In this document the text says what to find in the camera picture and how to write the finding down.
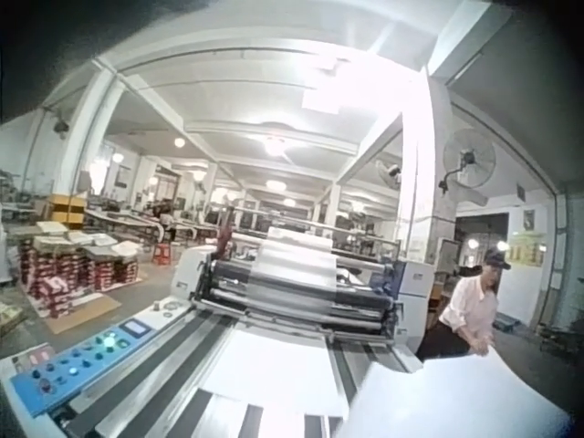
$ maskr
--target person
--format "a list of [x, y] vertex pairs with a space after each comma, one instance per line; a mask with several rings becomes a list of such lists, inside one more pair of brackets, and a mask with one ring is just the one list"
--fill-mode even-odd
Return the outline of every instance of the person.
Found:
[[486, 355], [488, 346], [493, 344], [493, 322], [498, 306], [496, 291], [501, 272], [510, 268], [504, 252], [488, 249], [482, 273], [460, 279], [438, 322], [426, 332], [417, 358], [425, 361], [463, 356], [469, 352]]
[[171, 242], [176, 238], [176, 227], [174, 226], [174, 217], [172, 217], [172, 204], [170, 202], [163, 202], [159, 207], [158, 220], [160, 221], [164, 232], [168, 231]]

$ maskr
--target cap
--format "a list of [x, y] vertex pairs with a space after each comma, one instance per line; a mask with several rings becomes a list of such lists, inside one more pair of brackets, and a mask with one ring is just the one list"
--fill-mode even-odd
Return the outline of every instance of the cap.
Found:
[[503, 251], [499, 251], [497, 248], [487, 249], [483, 261], [485, 265], [500, 267], [504, 270], [511, 269], [511, 265], [505, 261], [505, 253]]

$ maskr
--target control panel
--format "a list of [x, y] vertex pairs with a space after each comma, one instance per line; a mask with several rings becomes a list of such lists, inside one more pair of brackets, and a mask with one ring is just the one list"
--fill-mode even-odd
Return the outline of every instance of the control panel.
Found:
[[77, 395], [147, 341], [156, 330], [130, 318], [16, 374], [11, 381], [33, 417]]

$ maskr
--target industrial machine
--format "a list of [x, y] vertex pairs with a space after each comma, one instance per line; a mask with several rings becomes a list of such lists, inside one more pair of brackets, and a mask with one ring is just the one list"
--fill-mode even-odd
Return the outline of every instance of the industrial machine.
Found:
[[58, 354], [0, 361], [9, 436], [330, 437], [373, 361], [421, 367], [406, 343], [432, 266], [382, 266], [370, 287], [330, 240], [280, 229], [237, 261], [228, 224], [183, 253], [162, 302]]

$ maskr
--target white paper sheet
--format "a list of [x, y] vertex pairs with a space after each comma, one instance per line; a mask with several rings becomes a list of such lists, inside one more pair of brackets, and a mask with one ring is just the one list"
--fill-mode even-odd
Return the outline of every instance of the white paper sheet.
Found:
[[491, 349], [428, 360], [413, 374], [373, 363], [337, 438], [556, 437], [569, 422]]
[[340, 417], [340, 396], [324, 340], [236, 329], [201, 388], [289, 414]]

